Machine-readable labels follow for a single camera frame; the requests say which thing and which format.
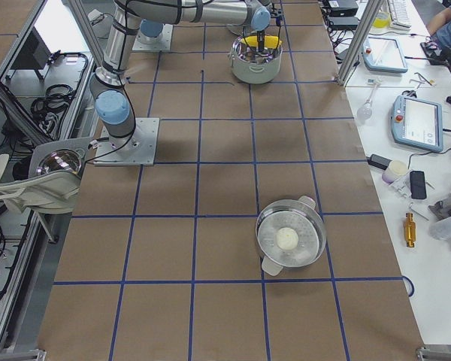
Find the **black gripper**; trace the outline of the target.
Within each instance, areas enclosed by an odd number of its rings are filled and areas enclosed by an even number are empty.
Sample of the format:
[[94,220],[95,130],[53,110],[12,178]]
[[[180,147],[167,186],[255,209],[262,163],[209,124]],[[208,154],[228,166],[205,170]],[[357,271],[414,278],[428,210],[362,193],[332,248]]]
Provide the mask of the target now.
[[[274,3],[273,1],[265,1],[265,7],[269,11],[272,19],[279,19],[283,15],[283,10],[280,5]],[[265,49],[265,31],[258,31],[256,33],[256,41],[257,46],[256,49],[258,52],[263,52]]]

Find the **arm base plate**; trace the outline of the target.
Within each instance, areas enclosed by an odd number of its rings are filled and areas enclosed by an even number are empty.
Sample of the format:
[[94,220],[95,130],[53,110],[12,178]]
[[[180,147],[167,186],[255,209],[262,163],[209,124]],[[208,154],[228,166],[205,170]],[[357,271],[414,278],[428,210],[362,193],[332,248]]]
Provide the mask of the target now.
[[107,138],[100,142],[94,160],[94,165],[100,166],[151,166],[155,162],[156,145],[159,133],[159,118],[138,117],[132,138],[110,137],[105,126],[102,126],[101,137]]
[[162,32],[162,37],[159,41],[154,42],[152,44],[143,44],[138,39],[138,34],[136,36],[133,50],[139,52],[160,52],[160,51],[169,51],[171,48],[171,38],[172,38],[173,26],[170,24],[164,24],[164,29]]

